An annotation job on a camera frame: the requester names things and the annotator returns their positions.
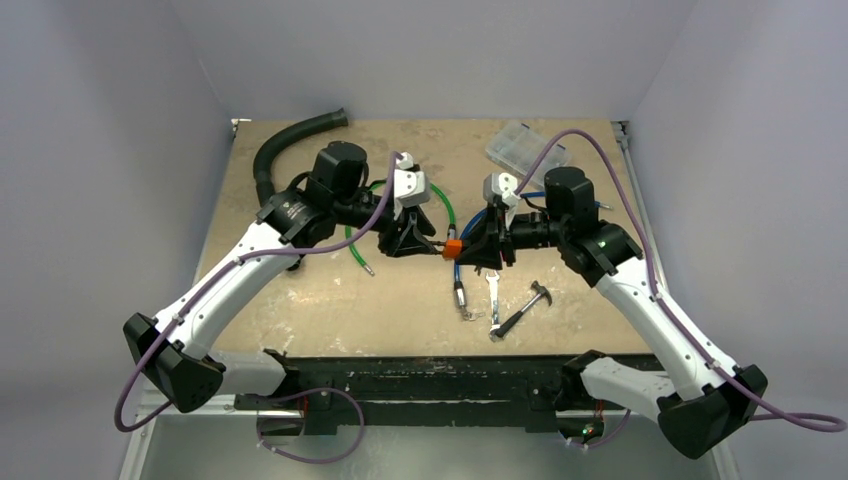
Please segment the orange black padlock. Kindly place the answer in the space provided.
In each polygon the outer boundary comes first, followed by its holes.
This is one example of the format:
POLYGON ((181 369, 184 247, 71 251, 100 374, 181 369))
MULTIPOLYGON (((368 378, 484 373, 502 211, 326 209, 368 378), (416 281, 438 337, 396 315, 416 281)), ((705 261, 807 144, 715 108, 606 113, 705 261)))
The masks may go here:
POLYGON ((441 256, 445 260, 456 261, 465 248, 466 244, 464 240, 448 239, 442 246, 441 256))

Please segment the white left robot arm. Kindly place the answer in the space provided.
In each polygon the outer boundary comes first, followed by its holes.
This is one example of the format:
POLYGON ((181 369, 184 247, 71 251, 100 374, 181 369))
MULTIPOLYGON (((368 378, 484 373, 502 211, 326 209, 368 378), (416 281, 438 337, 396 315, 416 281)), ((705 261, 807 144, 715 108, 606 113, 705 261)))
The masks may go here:
POLYGON ((434 254, 435 228, 424 218, 431 184, 407 153, 391 153, 380 194, 362 180, 365 151, 334 141, 321 149, 305 182, 292 183, 264 202, 232 250, 187 293, 153 317, 140 313, 123 327, 142 374, 182 413, 217 395, 253 394, 272 408, 297 399, 298 382, 280 353, 229 354, 213 346, 237 314, 274 278, 306 255, 323 254, 322 241, 339 225, 374 231, 385 255, 434 254))

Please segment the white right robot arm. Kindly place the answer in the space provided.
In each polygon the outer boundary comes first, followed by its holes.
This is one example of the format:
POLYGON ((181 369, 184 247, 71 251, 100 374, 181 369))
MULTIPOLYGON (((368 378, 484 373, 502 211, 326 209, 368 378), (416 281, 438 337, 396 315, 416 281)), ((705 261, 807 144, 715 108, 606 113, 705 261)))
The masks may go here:
POLYGON ((483 218, 452 258, 460 265, 501 270, 521 249, 554 247, 567 267, 600 292, 635 329, 663 367, 657 375, 597 351, 563 367, 557 406, 603 400, 654 421, 680 454, 698 459, 746 425, 768 385, 755 365, 741 367, 715 346, 649 275, 628 232, 602 220, 594 186, 577 167, 557 167, 543 181, 545 204, 519 214, 518 180, 508 173, 483 183, 483 218))

